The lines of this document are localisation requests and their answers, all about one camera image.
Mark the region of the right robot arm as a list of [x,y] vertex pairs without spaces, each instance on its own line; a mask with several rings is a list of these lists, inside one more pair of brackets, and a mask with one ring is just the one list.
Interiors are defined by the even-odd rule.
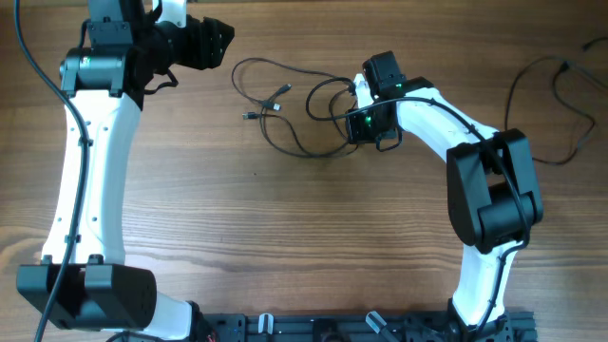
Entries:
[[349,142],[379,145],[409,133],[445,162],[448,216],[464,244],[451,318],[462,338],[498,333],[511,264],[543,216],[528,139],[475,121],[426,78],[407,78],[391,51],[362,69],[353,81],[357,107],[346,119]]

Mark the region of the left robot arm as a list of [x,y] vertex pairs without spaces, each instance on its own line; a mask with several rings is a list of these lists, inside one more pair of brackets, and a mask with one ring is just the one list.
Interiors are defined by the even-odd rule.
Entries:
[[182,1],[91,1],[52,91],[66,110],[66,152],[55,218],[41,260],[17,273],[19,294],[47,325],[113,338],[216,341],[197,304],[162,294],[154,274],[125,262],[123,203],[129,150],[157,75],[218,67],[234,29],[196,19]]

